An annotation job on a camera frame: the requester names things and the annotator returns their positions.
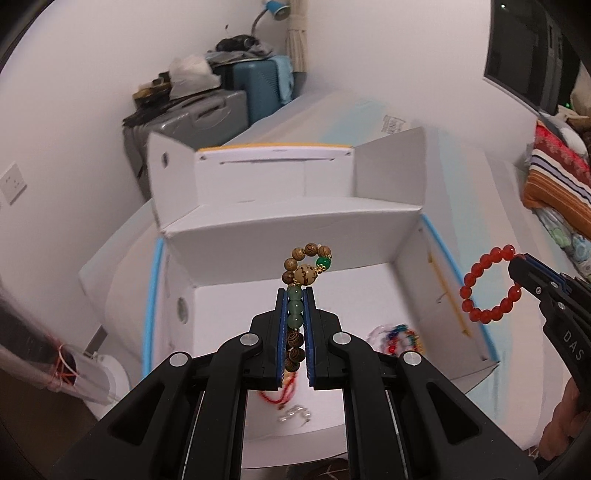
round hole in box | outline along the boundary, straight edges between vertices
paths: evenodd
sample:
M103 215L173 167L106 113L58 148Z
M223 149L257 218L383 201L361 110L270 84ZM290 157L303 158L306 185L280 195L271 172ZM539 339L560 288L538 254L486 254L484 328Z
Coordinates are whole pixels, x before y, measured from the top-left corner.
M189 306L187 305L187 301L182 297L177 300L177 315L183 325L189 321Z

gray suitcase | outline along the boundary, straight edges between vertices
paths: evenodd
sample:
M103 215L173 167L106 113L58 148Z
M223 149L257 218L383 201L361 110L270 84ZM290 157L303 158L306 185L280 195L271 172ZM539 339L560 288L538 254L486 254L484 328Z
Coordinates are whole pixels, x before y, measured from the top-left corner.
M218 147L248 128L246 92L216 90L187 99L144 125L124 127L125 152L146 200L151 198L146 165L148 136L158 132L189 147Z

wooden bead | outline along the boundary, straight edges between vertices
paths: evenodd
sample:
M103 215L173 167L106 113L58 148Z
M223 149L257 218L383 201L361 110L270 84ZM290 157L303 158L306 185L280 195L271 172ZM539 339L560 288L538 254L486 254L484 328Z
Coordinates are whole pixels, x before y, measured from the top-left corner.
M306 252L306 255L308 255L308 257L315 257L318 253L318 246L316 244L308 244L304 248L304 252Z
M301 347L304 344L304 336L295 329L290 329L287 334L287 345L292 348Z
M288 358L292 362L302 363L306 358L306 352L301 348L292 348L288 354Z
M295 281L300 285L312 285L316 280L317 273L311 265L300 265L294 272Z
M289 358L285 359L285 370L289 373L297 372L300 369L300 364L290 360Z
M330 248L326 245L321 245L318 247L318 255L320 257L329 257L330 256Z
M293 272L297 268L297 260L295 258L288 258L283 266L288 272Z
M306 252L302 247L294 248L293 252L291 252L291 256L295 258L298 262L301 262L303 259L306 258Z
M295 275L293 272L285 272L281 276L281 280L285 285L291 285L294 282Z

white wall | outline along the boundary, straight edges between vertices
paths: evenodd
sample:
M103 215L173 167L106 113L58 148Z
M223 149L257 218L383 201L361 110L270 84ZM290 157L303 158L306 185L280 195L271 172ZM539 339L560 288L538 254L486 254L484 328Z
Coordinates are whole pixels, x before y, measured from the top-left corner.
M121 138L131 95L174 56L213 48L226 25L249 33L260 10L260 0L56 0L0 74L0 174L16 161L28 184L12 206L0 196L0 277L62 341L86 346L96 332L77 273L142 204ZM261 37L282 42L285 22L271 23Z
M310 0L309 79L389 102L515 162L535 115L483 79L491 0Z

colorful bead bracelet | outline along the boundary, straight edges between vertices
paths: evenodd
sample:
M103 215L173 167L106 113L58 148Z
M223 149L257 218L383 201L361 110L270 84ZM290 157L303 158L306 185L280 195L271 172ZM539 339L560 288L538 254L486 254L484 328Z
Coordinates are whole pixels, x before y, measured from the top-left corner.
M384 353L394 356L400 356L408 351L424 354L423 344L418 335L405 324L394 327L387 333L386 338Z

